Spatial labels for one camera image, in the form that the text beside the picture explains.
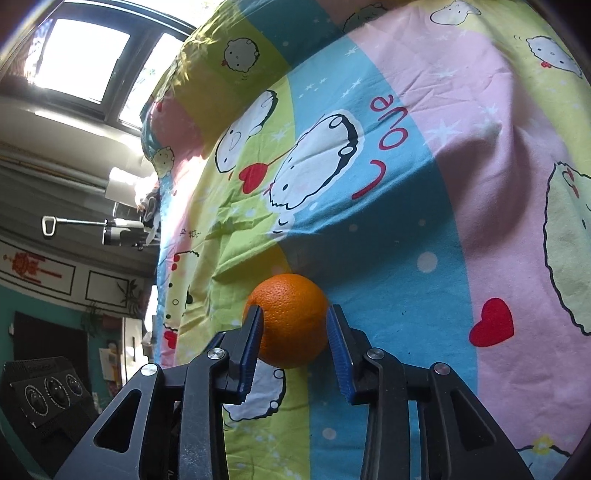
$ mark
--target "metal screw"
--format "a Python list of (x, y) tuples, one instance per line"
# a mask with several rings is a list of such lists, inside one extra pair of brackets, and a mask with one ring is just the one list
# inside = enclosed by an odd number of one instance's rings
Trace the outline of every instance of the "metal screw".
[(142, 375), (149, 377), (150, 375), (154, 375), (158, 371), (158, 365), (156, 364), (146, 364), (142, 367)]
[(452, 371), (449, 365), (442, 363), (435, 364), (433, 369), (435, 370), (435, 373), (439, 375), (449, 375), (449, 372)]
[(381, 348), (370, 348), (367, 351), (367, 356), (371, 358), (371, 360), (381, 360), (384, 358), (384, 351)]
[(212, 360), (220, 360), (223, 356), (226, 355), (226, 351), (223, 348), (212, 348), (209, 352), (207, 352), (207, 356)]

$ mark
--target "white polka dot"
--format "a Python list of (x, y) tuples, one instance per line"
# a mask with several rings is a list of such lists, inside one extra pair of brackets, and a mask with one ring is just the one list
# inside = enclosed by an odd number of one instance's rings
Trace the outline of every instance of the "white polka dot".
[(327, 440), (334, 440), (336, 438), (336, 432), (331, 428), (325, 428), (322, 430), (322, 436)]
[(424, 252), (418, 256), (417, 268), (423, 273), (431, 273), (437, 268), (437, 256), (433, 252)]

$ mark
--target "metal pipe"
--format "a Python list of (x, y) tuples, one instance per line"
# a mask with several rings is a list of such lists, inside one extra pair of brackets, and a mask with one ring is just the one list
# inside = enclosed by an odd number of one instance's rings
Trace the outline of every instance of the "metal pipe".
[(101, 197), (105, 196), (105, 190), (102, 187), (95, 187), (93, 185), (87, 185), (85, 183), (79, 183), (75, 180), (64, 179), (62, 177), (56, 177), (49, 173), (45, 173), (38, 170), (33, 170), (32, 168), (26, 168), (18, 164), (14, 164), (9, 161), (2, 160), (0, 158), (0, 168), (7, 168), (9, 170), (17, 171), (19, 173), (23, 173), (25, 175), (29, 175), (31, 177), (35, 177), (42, 180), (51, 181), (53, 183), (57, 183), (59, 185), (64, 185), (66, 187), (71, 187), (77, 190), (81, 190), (86, 193), (90, 193), (92, 195), (98, 195)]
[(31, 155), (26, 155), (21, 152), (15, 152), (12, 150), (7, 150), (6, 148), (0, 147), (0, 156), (6, 157), (8, 161), (14, 160), (14, 162), (21, 164), (29, 164), (34, 165), (36, 167), (46, 168), (47, 170), (54, 171), (56, 173), (60, 173), (62, 175), (67, 175), (74, 179), (81, 180), (86, 183), (90, 183), (91, 185), (97, 187), (103, 187), (105, 189), (107, 184), (109, 183), (108, 180), (102, 179), (100, 177), (95, 177), (94, 175), (90, 175), (88, 173), (84, 173), (78, 170), (74, 170), (70, 167), (65, 167), (63, 165), (58, 165), (47, 160), (42, 160), (40, 158), (35, 158)]

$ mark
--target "pink stripe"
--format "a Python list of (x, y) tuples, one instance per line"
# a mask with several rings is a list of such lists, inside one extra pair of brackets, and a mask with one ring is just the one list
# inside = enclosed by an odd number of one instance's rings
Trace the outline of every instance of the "pink stripe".
[(173, 149), (175, 166), (177, 161), (180, 163), (201, 155), (201, 131), (170, 91), (164, 95), (160, 105), (155, 102), (150, 112), (152, 134), (164, 148)]
[(548, 434), (572, 451), (591, 420), (591, 348), (560, 306), (543, 235), (548, 178), (555, 162), (571, 161), (490, 40), (435, 24), (430, 13), (401, 8), (350, 37), (436, 155), (475, 322), (490, 298), (511, 309), (515, 336), (478, 349), (479, 397), (516, 447)]

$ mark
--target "teal wall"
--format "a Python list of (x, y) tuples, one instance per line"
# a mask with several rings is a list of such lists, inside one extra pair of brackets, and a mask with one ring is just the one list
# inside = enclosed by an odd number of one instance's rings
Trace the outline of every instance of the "teal wall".
[[(17, 291), (0, 286), (0, 365), (3, 365), (4, 362), (13, 360), (12, 337), (8, 334), (8, 328), (14, 321), (14, 312), (16, 311), (47, 322), (81, 329), (80, 322), (82, 320), (83, 312), (55, 305), (28, 295), (23, 295)], [(106, 383), (103, 380), (99, 357), (99, 348), (106, 348), (107, 339), (120, 340), (120, 338), (116, 338), (115, 335), (111, 333), (100, 333), (95, 338), (90, 336), (88, 338), (90, 383), (92, 385), (92, 391), (98, 393), (99, 401), (103, 408), (111, 399)], [(12, 431), (12, 428), (2, 411), (0, 411), (0, 428), (25, 467), (27, 467), (30, 472), (43, 475), (43, 471), (39, 468), (25, 447), (23, 447), (16, 434)]]

